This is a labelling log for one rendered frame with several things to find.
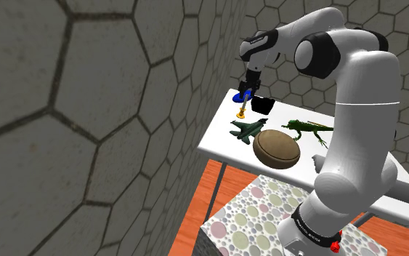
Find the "blue round dish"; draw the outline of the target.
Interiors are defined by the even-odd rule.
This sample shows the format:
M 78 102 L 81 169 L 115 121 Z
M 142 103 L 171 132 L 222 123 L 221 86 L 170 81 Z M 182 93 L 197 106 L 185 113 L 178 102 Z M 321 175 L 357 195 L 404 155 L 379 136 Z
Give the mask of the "blue round dish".
M 236 95 L 234 95 L 232 97 L 232 101 L 235 103 L 243 103 L 245 98 L 247 98 L 247 101 L 251 100 L 251 98 L 253 97 L 253 94 L 251 93 L 251 90 L 246 90 L 243 95 L 240 95 L 240 93 L 238 92 Z

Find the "brown round cushion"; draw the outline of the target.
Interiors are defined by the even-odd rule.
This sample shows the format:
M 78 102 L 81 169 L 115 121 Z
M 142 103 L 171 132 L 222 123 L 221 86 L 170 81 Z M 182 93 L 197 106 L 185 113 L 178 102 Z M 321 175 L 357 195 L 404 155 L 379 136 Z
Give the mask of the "brown round cushion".
M 281 131 L 261 131 L 253 144 L 254 154 L 264 165 L 273 169 L 288 169 L 300 159 L 301 151 L 297 142 Z

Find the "green lizard figure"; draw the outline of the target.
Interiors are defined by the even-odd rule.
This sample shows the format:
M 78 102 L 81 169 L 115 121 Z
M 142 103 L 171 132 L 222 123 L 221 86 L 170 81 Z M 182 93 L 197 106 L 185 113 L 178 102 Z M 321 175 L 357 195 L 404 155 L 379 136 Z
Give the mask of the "green lizard figure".
M 318 132 L 333 131 L 333 127 L 327 127 L 325 125 L 314 123 L 311 121 L 302 122 L 299 121 L 298 119 L 290 120 L 288 124 L 283 125 L 283 127 L 286 129 L 295 130 L 297 132 L 298 136 L 293 138 L 295 141 L 298 141 L 301 138 L 302 132 L 312 132 L 314 136 L 318 139 L 318 142 L 325 148 L 328 148 L 328 146 L 326 145 L 326 142 L 319 136 Z

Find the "yellow handled tool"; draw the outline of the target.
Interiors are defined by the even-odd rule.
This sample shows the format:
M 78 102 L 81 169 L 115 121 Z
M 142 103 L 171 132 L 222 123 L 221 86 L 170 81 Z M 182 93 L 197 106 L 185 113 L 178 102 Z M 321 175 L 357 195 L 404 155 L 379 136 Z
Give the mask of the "yellow handled tool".
M 242 104 L 242 106 L 240 107 L 240 111 L 236 114 L 236 116 L 237 116 L 239 119 L 244 119 L 244 118 L 245 118 L 245 114 L 244 114 L 244 113 L 245 113 L 245 111 L 246 111 L 247 99 L 248 99 L 248 95 L 245 95 L 243 104 Z

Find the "dark green toy jet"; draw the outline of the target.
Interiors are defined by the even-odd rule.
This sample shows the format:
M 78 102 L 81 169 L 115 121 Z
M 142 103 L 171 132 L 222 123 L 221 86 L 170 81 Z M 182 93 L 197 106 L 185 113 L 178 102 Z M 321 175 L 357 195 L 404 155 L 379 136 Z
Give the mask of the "dark green toy jet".
M 239 121 L 232 121 L 231 124 L 239 128 L 239 131 L 230 131 L 230 134 L 236 136 L 238 140 L 241 140 L 246 145 L 250 144 L 249 137 L 256 137 L 260 132 L 262 127 L 266 124 L 267 119 L 259 119 L 254 123 L 243 123 Z

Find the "white table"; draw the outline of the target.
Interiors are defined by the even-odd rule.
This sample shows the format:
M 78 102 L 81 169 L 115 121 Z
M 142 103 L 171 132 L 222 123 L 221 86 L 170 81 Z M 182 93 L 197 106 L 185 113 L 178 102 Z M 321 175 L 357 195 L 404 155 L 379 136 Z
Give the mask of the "white table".
M 312 191 L 317 177 L 312 156 L 315 154 L 326 155 L 327 150 L 325 147 L 319 144 L 312 133 L 304 132 L 298 141 L 301 156 L 297 164 L 284 170 L 272 169 L 263 165 L 255 156 L 252 145 L 246 145 L 230 134 L 231 130 L 237 129 L 231 122 L 236 120 L 236 113 L 239 112 L 241 107 L 241 104 L 232 101 L 232 97 L 236 93 L 235 89 L 228 90 L 198 144 L 200 153 L 210 159 L 225 162 L 232 167 L 255 175 L 264 175 L 303 188 L 308 192 Z M 296 135 L 295 131 L 281 127 L 291 119 L 313 121 L 329 127 L 333 126 L 332 116 L 276 102 L 267 116 L 267 123 L 264 128 L 280 130 L 294 137 Z M 383 196 L 370 206 L 369 211 L 384 220 L 409 228 L 409 203 Z

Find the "black box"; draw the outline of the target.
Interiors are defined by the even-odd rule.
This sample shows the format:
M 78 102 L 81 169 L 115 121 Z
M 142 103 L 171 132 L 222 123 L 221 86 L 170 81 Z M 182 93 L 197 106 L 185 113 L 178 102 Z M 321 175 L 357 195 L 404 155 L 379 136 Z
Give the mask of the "black box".
M 275 100 L 267 97 L 253 96 L 251 99 L 251 109 L 254 112 L 268 115 L 275 104 Z

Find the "patterned robot stand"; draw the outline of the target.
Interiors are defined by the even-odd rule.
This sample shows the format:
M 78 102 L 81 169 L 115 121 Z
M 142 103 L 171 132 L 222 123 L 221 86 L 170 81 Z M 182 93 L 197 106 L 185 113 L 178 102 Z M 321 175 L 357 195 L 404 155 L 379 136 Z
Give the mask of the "patterned robot stand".
M 192 256 L 283 256 L 278 223 L 308 195 L 301 188 L 258 176 L 202 224 Z

